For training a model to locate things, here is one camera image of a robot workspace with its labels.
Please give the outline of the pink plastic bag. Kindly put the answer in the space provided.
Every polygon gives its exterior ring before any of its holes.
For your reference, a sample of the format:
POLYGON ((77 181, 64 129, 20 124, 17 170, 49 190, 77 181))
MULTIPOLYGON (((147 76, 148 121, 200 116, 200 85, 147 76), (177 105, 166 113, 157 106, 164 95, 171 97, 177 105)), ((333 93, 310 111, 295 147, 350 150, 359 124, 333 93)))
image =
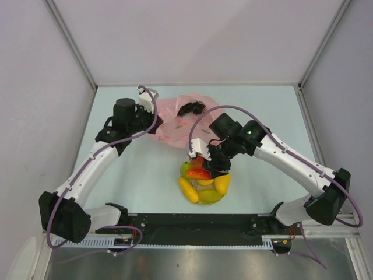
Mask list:
POLYGON ((184 94, 178 97, 158 99, 156 101, 159 117, 163 120, 162 125, 158 127, 155 134, 150 134, 150 139, 170 145, 174 148, 184 149, 187 147, 189 132, 195 121, 205 114, 203 119, 197 124, 193 131, 193 138, 200 138, 204 142, 217 139, 217 136, 211 131, 209 125, 224 112, 223 109, 206 113, 209 109, 219 104, 208 96, 201 94, 184 94), (182 107, 188 104, 200 103, 204 109, 198 114, 197 110, 184 110, 184 115, 178 115, 182 107))

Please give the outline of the dark fake grape bunch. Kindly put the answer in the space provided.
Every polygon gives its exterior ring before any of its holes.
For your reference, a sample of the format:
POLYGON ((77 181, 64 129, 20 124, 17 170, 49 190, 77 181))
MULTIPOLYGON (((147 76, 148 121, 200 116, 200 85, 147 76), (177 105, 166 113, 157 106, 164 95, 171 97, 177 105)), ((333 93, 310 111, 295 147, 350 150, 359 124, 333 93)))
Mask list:
POLYGON ((198 116, 204 112, 205 108, 206 106, 202 102, 199 102, 199 101, 189 102, 180 107, 180 109, 178 110, 177 116, 184 117, 187 114, 194 114, 198 116))

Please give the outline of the yellow fake mango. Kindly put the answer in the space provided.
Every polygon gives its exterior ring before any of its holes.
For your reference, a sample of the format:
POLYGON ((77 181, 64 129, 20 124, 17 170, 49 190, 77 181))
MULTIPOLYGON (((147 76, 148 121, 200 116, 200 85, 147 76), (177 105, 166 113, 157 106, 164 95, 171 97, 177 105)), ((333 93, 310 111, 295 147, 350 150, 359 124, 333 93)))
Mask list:
POLYGON ((214 187, 216 191, 220 193, 221 195, 226 195, 228 193, 230 181, 231 181, 230 174, 216 177, 214 180, 214 187))

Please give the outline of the green fake pear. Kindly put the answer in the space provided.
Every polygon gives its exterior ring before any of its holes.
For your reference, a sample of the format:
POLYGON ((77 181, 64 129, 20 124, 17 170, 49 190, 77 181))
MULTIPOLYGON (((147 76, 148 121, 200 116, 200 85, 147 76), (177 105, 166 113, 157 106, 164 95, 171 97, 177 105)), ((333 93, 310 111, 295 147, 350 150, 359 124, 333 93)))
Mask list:
POLYGON ((193 166, 190 162, 184 162, 180 167, 180 176, 189 180, 190 177, 187 175, 188 170, 193 166))

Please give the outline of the red orange fake fruit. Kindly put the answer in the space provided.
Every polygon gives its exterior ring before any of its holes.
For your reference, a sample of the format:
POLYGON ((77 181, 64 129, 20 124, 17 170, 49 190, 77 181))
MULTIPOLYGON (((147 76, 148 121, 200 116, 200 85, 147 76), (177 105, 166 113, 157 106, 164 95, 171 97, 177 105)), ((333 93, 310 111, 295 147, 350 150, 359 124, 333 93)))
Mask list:
POLYGON ((189 162, 186 176, 190 179, 196 180, 210 180, 210 173, 203 168, 204 158, 197 157, 189 162))

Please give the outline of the yellow fake lemon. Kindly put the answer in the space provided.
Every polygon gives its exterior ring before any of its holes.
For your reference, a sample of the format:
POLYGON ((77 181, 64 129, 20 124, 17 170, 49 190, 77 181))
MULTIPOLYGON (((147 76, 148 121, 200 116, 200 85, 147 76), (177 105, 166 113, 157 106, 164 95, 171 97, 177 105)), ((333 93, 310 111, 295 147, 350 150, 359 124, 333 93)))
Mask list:
POLYGON ((210 180, 197 180, 196 181, 198 186, 201 186, 201 187, 210 187, 213 185, 214 183, 214 179, 210 179, 210 180))

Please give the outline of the round cream plate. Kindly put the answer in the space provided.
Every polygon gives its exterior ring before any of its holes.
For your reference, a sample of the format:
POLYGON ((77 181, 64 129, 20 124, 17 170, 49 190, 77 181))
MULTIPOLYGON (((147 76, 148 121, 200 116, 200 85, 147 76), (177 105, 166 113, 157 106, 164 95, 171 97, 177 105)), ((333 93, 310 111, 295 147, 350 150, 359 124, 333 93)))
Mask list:
MULTIPOLYGON (((208 189, 216 190, 215 187, 214 187, 214 183, 210 187, 201 187, 201 186, 198 186, 198 184, 196 182, 197 180, 195 180, 195 179, 189 179, 188 181, 191 183, 191 185, 197 191, 197 193, 199 193, 199 191, 201 191, 201 190, 208 190, 208 189)), ((200 204, 200 203, 195 204, 195 205, 209 206, 209 205, 203 205, 203 204, 200 204)))

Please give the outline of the yellow fake fruit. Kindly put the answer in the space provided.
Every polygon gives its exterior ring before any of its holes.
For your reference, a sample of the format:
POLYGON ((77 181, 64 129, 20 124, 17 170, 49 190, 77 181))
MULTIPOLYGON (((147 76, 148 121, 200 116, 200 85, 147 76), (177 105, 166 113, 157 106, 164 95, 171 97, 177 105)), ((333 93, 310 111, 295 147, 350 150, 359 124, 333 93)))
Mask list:
POLYGON ((193 188, 191 183, 183 178, 180 177, 178 179, 178 185, 180 187, 181 192, 183 193, 184 197, 190 201, 191 203, 198 204, 199 203, 199 197, 197 191, 193 188))

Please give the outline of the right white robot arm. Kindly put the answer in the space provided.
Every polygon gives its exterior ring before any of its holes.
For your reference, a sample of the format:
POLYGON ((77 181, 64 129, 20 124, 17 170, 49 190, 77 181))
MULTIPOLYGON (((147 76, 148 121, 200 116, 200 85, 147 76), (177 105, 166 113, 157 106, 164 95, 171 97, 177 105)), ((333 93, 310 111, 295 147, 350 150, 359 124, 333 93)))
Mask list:
POLYGON ((202 165, 212 178, 228 173, 236 155, 247 154, 276 167, 308 192, 275 206, 269 219, 273 233, 282 234, 290 225, 309 219, 327 226, 336 220, 349 191, 351 174, 347 170, 334 171, 310 161, 254 120, 241 125, 223 113, 209 128, 221 141, 207 146, 209 159, 202 165))

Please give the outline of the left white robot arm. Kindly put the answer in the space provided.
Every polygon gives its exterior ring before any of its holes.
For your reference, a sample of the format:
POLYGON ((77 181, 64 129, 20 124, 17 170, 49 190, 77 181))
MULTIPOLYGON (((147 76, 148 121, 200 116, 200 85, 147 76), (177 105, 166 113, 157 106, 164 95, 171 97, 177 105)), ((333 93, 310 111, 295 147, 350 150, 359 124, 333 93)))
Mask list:
POLYGON ((129 226, 126 208, 106 203, 85 209, 87 198, 105 171, 122 155, 136 138, 154 134, 161 118, 154 105, 152 93, 142 93, 139 100, 118 99, 113 115, 108 117, 98 132, 95 143, 85 161, 66 182, 54 192, 43 192, 39 197, 42 229, 48 236, 56 235, 79 243, 89 232, 111 228, 122 233, 129 226))

